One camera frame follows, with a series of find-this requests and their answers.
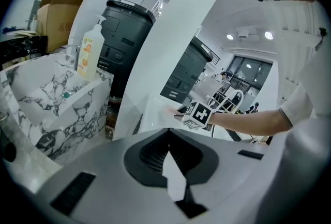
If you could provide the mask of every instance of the bottle label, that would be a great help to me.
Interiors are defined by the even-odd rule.
[[[91,38],[85,37],[83,39],[83,44],[82,44],[81,51],[79,54],[78,67],[77,67],[77,71],[81,75],[86,74],[87,65],[88,65],[88,56],[92,49],[92,43],[93,43],[93,40]]]

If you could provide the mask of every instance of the hand sanitizer bottle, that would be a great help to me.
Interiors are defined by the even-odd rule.
[[[97,17],[99,17],[98,24],[94,26],[93,30],[86,32],[83,37],[78,58],[77,72],[88,81],[92,81],[95,78],[95,72],[104,42],[104,37],[101,34],[101,23],[105,20],[105,17]]]

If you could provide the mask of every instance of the ceiling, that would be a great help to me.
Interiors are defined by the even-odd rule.
[[[210,12],[204,19],[202,26],[207,29],[222,47],[255,49],[275,53],[275,44],[267,40],[264,33],[268,30],[262,6],[257,0],[216,0]],[[237,28],[251,26],[255,28],[259,40],[242,41],[237,35]],[[235,39],[229,41],[227,34]]]

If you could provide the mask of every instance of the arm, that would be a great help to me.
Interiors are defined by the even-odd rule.
[[[273,136],[292,128],[279,110],[244,115],[216,113],[211,116],[209,124],[255,136]]]

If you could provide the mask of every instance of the chair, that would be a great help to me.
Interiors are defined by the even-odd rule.
[[[222,82],[218,82],[211,77],[203,77],[188,94],[188,98],[191,100],[198,100],[203,103],[207,102],[213,95],[222,87]]]

